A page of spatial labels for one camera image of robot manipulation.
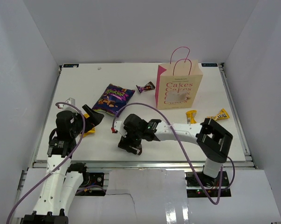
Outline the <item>brown chocolate bar wrapper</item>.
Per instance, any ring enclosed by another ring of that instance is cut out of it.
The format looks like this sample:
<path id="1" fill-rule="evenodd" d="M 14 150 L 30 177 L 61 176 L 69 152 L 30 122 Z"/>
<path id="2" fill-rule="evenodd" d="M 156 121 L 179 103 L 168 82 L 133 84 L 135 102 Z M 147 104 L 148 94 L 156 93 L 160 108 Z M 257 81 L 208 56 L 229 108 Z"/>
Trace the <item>brown chocolate bar wrapper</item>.
<path id="1" fill-rule="evenodd" d="M 118 147 L 120 149 L 125 150 L 128 153 L 132 153 L 132 154 L 135 154 L 135 155 L 141 155 L 141 153 L 142 153 L 142 146 L 141 145 L 135 146 L 135 145 L 130 144 L 130 143 L 119 142 Z"/>

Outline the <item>small brown candy packet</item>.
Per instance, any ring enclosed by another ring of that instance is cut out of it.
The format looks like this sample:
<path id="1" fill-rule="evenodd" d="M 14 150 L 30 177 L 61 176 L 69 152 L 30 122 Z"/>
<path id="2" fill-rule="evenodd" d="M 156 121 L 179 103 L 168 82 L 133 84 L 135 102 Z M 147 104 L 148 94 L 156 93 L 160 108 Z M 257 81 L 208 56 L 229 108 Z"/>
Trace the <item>small brown candy packet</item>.
<path id="1" fill-rule="evenodd" d="M 153 84 L 153 82 L 148 82 L 146 85 L 144 86 L 138 86 L 136 85 L 136 88 L 138 89 L 139 93 L 145 92 L 145 91 L 151 91 L 155 89 L 155 85 Z"/>

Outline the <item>yellow snack packet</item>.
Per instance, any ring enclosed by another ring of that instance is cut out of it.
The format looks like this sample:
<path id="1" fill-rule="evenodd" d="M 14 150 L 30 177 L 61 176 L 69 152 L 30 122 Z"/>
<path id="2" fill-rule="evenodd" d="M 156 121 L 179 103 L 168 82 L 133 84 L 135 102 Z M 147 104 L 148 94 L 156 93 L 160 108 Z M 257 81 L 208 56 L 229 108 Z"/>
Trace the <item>yellow snack packet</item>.
<path id="1" fill-rule="evenodd" d="M 197 123 L 196 120 L 195 120 L 196 113 L 197 113 L 196 110 L 190 110 L 190 111 L 187 111 L 185 113 L 188 124 L 196 124 Z"/>

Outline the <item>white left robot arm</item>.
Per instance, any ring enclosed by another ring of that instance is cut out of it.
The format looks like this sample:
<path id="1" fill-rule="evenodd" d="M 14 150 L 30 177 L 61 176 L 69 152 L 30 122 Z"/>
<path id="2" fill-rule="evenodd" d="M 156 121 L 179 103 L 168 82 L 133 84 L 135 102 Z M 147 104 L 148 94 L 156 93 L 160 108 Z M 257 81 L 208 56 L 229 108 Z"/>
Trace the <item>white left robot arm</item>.
<path id="1" fill-rule="evenodd" d="M 46 176 L 36 186 L 42 189 L 31 214 L 25 215 L 23 224 L 67 224 L 68 212 L 80 186 L 89 183 L 84 163 L 71 163 L 72 155 L 81 143 L 76 140 L 99 125 L 104 115 L 88 105 L 83 113 L 70 103 L 56 115 L 56 127 L 49 136 Z"/>

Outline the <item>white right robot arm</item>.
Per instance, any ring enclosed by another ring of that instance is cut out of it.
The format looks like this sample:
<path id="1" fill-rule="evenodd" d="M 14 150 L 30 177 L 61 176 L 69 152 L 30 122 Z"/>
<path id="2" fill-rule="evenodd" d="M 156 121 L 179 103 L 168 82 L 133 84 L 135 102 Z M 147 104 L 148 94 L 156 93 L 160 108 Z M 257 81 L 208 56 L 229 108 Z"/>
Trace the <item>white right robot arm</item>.
<path id="1" fill-rule="evenodd" d="M 220 167 L 227 161 L 233 140 L 230 132 L 210 118 L 202 123 L 169 125 L 159 119 L 147 122 L 130 114 L 124 121 L 116 121 L 112 132 L 121 134 L 118 147 L 135 155 L 142 153 L 142 140 L 176 140 L 198 145 L 206 156 L 201 179 L 207 186 L 218 181 Z"/>

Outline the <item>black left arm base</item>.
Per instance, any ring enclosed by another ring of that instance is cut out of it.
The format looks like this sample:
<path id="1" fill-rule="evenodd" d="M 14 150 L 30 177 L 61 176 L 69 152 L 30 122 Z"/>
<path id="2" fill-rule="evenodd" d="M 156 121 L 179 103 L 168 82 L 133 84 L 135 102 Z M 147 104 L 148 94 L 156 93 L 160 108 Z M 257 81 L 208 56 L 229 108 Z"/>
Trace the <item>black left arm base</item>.
<path id="1" fill-rule="evenodd" d="M 104 187 L 104 173 L 88 172 L 82 185 L 77 190 L 76 196 L 105 196 Z"/>

